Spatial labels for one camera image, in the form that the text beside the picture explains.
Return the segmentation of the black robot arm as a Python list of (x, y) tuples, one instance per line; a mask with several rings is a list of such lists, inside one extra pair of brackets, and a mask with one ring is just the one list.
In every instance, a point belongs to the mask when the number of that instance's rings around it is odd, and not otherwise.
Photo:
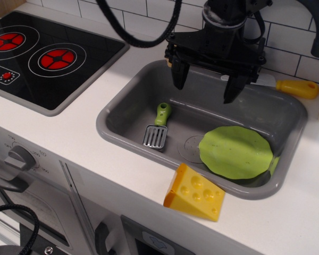
[(228, 76), (223, 96), (226, 104), (233, 102), (246, 85), (256, 82), (266, 62), (265, 38), (244, 38), (244, 26), (247, 18), (254, 16), (264, 34), (259, 11), (267, 5), (264, 1), (207, 1), (201, 30), (174, 32), (167, 38), (165, 58), (175, 87), (183, 89), (192, 65)]

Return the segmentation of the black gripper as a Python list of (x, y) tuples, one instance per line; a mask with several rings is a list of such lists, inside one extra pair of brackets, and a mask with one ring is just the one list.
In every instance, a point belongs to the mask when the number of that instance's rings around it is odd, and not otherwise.
[(265, 38), (244, 38), (247, 18), (234, 23), (205, 21), (203, 29), (195, 32), (172, 32), (167, 37), (165, 50), (167, 64), (171, 68), (174, 86), (182, 90), (192, 65), (229, 76), (224, 104), (232, 103), (242, 92), (248, 77), (257, 80), (258, 71), (266, 63), (263, 50)]

